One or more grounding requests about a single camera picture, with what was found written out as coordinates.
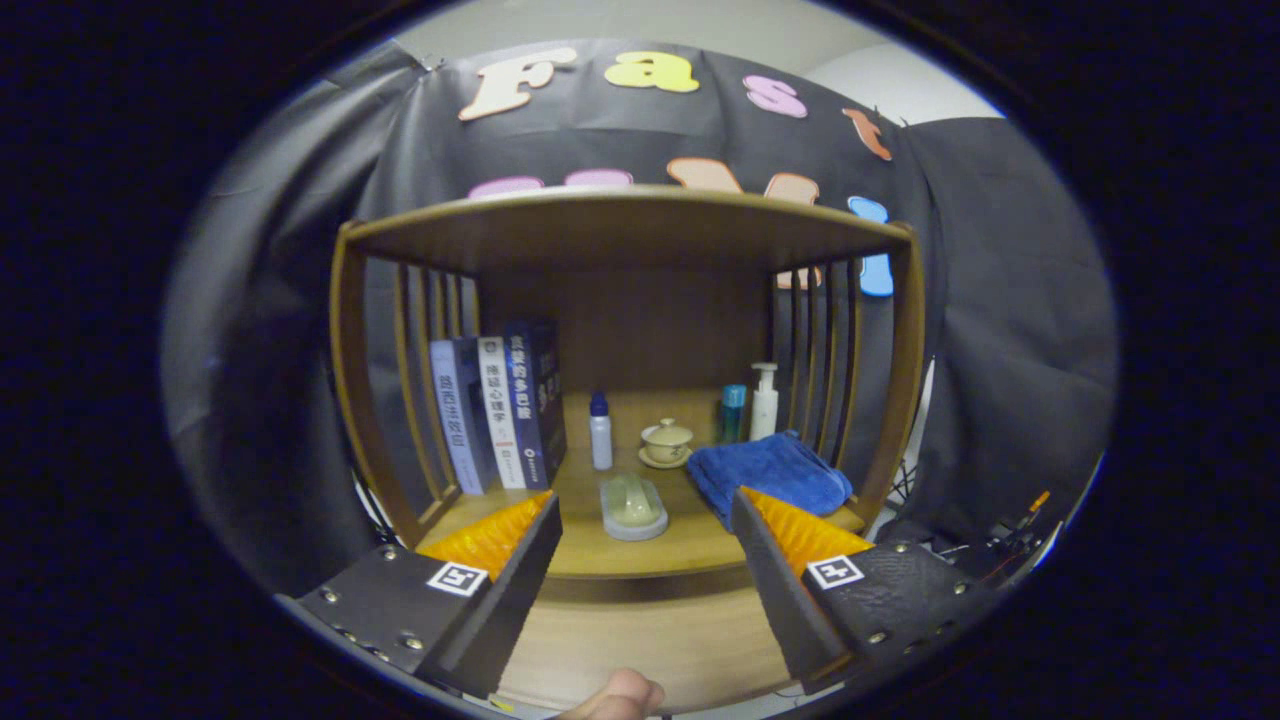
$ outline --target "lotion pump bottle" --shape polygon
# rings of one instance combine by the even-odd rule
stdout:
[[[760,384],[751,393],[751,434],[756,441],[772,436],[778,425],[778,391],[773,389],[773,373],[777,363],[754,363],[753,370],[760,372]]]

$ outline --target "blue bottle cap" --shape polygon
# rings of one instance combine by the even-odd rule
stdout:
[[[746,386],[724,386],[724,407],[741,407],[746,402]]]

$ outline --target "wire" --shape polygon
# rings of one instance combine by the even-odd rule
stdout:
[[[996,573],[998,573],[1005,565],[1009,565],[1011,561],[1014,561],[1018,557],[1021,557],[1021,555],[1010,555],[1009,557],[1005,559],[1004,562],[1001,562],[1000,565],[996,565],[995,570],[992,570],[991,573],[987,573],[987,577],[983,578],[980,582],[986,583],[987,580],[991,579],[992,575],[995,575]]]

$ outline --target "folded towel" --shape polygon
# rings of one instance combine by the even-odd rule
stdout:
[[[814,515],[835,512],[854,492],[849,479],[800,442],[795,430],[696,450],[689,456],[689,471],[728,532],[733,532],[730,507],[740,486]]]

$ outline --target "ceiling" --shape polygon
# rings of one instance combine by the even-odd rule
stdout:
[[[804,76],[888,42],[867,26],[805,0],[467,0],[396,40],[419,58],[466,58],[575,37],[690,45]]]

